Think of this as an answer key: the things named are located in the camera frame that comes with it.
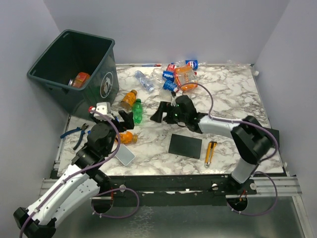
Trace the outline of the large orange label bottle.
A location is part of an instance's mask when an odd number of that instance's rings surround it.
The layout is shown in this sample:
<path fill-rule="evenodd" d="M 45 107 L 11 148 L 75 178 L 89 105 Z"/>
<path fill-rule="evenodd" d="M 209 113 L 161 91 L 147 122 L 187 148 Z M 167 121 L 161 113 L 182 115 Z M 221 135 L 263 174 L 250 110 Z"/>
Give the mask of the large orange label bottle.
<path fill-rule="evenodd" d="M 89 78 L 90 75 L 88 73 L 80 72 L 73 80 L 72 86 L 76 88 L 81 88 Z"/>

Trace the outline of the green plastic bottle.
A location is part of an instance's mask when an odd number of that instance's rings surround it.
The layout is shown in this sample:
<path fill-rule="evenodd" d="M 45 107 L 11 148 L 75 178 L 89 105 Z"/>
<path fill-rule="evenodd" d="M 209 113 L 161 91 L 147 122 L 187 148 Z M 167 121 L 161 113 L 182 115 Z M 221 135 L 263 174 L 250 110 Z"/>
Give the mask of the green plastic bottle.
<path fill-rule="evenodd" d="M 136 99 L 136 102 L 132 106 L 133 121 L 135 124 L 140 124 L 143 119 L 143 106 L 141 99 Z"/>

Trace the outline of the big orange bottle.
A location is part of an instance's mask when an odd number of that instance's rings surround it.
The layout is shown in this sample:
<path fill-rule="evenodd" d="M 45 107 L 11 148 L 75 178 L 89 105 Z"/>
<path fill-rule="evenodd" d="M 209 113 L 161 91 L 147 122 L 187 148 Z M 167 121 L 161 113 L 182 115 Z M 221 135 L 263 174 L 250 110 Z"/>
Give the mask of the big orange bottle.
<path fill-rule="evenodd" d="M 174 70 L 174 83 L 183 91 L 190 92 L 197 86 L 197 77 L 189 65 L 177 67 Z"/>

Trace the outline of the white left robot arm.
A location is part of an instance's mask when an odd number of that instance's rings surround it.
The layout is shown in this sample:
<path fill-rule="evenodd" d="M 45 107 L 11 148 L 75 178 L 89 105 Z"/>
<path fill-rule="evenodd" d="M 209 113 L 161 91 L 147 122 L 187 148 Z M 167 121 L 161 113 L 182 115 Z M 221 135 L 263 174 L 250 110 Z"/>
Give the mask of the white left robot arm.
<path fill-rule="evenodd" d="M 51 238 L 65 218 L 86 200 L 108 193 L 110 181 L 100 167 L 118 152 L 113 145 L 119 134 L 134 128 L 133 114 L 120 110 L 123 120 L 118 121 L 95 108 L 90 113 L 99 115 L 100 119 L 95 119 L 87 142 L 64 174 L 33 204 L 14 212 L 20 237 Z"/>

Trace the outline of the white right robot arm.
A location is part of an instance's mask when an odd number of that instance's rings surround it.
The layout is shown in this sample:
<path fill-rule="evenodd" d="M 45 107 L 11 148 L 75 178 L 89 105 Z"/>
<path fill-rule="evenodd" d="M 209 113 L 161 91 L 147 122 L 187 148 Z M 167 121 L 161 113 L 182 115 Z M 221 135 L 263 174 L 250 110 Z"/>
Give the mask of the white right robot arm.
<path fill-rule="evenodd" d="M 207 113 L 198 112 L 187 95 L 176 98 L 174 103 L 161 101 L 150 120 L 167 124 L 181 122 L 192 132 L 233 139 L 240 159 L 230 174 L 227 187 L 234 194 L 245 189 L 245 182 L 271 148 L 278 151 L 279 130 L 263 127 L 254 116 L 232 120 L 212 118 Z"/>

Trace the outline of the black rectangular box centre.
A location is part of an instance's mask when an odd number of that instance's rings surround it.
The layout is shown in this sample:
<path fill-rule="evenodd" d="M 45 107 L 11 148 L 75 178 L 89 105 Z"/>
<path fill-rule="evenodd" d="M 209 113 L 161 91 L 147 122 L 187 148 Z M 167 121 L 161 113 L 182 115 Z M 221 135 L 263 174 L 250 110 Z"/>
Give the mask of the black rectangular box centre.
<path fill-rule="evenodd" d="M 172 134 L 168 153 L 194 159 L 200 159 L 201 148 L 201 139 Z"/>

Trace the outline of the black box right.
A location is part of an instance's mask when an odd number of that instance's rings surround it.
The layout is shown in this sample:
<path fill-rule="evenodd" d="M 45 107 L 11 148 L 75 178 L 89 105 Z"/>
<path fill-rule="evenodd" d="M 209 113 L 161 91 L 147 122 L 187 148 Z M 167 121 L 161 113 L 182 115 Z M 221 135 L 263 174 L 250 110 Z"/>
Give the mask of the black box right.
<path fill-rule="evenodd" d="M 274 138 L 277 141 L 278 146 L 280 146 L 279 130 L 276 130 L 276 129 L 273 129 L 273 128 L 267 128 L 267 127 L 266 127 L 266 130 L 269 131 L 274 136 Z"/>

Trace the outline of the pepsi bottle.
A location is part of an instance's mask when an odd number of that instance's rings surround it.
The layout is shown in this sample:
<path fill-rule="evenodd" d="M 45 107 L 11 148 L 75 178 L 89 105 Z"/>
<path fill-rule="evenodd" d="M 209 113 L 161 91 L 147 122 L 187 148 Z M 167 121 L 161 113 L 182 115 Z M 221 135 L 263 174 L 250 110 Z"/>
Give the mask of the pepsi bottle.
<path fill-rule="evenodd" d="M 177 67 L 188 65 L 190 66 L 194 71 L 198 70 L 201 67 L 207 66 L 208 64 L 206 62 L 200 62 L 196 59 L 187 59 L 187 60 L 180 60 L 174 63 Z"/>
<path fill-rule="evenodd" d="M 174 82 L 174 73 L 160 68 L 155 68 L 151 77 L 159 82 L 165 82 L 167 80 Z"/>

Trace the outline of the white grey rectangular case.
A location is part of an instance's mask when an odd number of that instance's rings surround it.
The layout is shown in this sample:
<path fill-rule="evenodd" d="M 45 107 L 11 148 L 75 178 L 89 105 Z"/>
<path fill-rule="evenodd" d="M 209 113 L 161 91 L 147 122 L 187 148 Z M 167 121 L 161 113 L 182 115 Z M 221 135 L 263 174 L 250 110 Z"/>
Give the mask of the white grey rectangular case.
<path fill-rule="evenodd" d="M 122 165 L 128 166 L 134 159 L 135 155 L 129 150 L 129 148 L 121 144 L 115 157 L 121 162 Z"/>

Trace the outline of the pepsi bottle upper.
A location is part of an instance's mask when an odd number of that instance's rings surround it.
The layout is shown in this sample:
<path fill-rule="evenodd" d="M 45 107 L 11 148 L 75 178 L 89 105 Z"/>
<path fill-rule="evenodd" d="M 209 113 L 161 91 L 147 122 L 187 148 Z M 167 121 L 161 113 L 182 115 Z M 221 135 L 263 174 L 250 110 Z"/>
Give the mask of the pepsi bottle upper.
<path fill-rule="evenodd" d="M 174 82 L 174 73 L 160 68 L 155 68 L 151 77 L 159 82 L 165 82 L 167 80 Z"/>

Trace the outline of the clear crushed water bottle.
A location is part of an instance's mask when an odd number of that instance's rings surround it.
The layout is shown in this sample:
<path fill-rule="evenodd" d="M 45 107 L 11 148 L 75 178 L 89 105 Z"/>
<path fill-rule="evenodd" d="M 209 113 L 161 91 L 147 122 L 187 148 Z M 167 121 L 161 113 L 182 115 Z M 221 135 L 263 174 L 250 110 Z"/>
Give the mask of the clear crushed water bottle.
<path fill-rule="evenodd" d="M 135 71 L 135 78 L 142 84 L 148 93 L 154 92 L 153 83 L 139 70 Z"/>

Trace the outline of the blue label bottle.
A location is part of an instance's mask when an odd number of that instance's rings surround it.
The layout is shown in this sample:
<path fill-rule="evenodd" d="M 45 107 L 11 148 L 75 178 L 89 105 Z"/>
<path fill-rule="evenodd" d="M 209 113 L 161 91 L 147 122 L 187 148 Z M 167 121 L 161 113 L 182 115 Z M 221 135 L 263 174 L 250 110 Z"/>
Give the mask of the blue label bottle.
<path fill-rule="evenodd" d="M 177 85 L 170 81 L 170 80 L 166 80 L 165 83 L 163 84 L 162 87 L 164 90 L 170 91 L 170 92 L 177 92 L 178 91 L 178 87 Z"/>

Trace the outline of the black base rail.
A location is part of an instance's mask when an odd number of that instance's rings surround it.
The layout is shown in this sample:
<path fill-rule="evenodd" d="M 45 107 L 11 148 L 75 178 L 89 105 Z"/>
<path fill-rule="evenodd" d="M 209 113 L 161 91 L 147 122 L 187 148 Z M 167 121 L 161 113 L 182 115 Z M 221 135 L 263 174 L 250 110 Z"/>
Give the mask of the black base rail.
<path fill-rule="evenodd" d="M 242 185 L 229 175 L 98 176 L 100 192 L 92 199 L 99 209 L 139 206 L 225 206 L 227 198 L 255 195 L 254 181 Z"/>

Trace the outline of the yellow utility knife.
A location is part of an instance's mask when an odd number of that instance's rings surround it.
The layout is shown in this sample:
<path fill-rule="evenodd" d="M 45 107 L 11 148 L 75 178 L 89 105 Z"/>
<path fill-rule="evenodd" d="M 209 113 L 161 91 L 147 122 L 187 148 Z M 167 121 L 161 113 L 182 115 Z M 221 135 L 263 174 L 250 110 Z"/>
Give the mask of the yellow utility knife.
<path fill-rule="evenodd" d="M 213 154 L 214 154 L 214 149 L 217 146 L 217 142 L 215 141 L 210 141 L 207 146 L 207 152 L 206 152 L 206 157 L 205 157 L 205 167 L 208 168 L 211 164 Z"/>

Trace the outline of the small orange juice bottle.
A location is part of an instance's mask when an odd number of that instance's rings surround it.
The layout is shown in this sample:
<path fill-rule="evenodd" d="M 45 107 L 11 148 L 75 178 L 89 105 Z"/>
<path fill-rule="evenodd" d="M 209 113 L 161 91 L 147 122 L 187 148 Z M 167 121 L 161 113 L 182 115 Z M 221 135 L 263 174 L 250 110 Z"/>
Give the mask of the small orange juice bottle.
<path fill-rule="evenodd" d="M 130 110 L 132 108 L 133 104 L 136 102 L 136 99 L 137 99 L 137 91 L 131 90 L 121 100 L 120 105 L 122 108 L 124 108 L 126 110 Z"/>

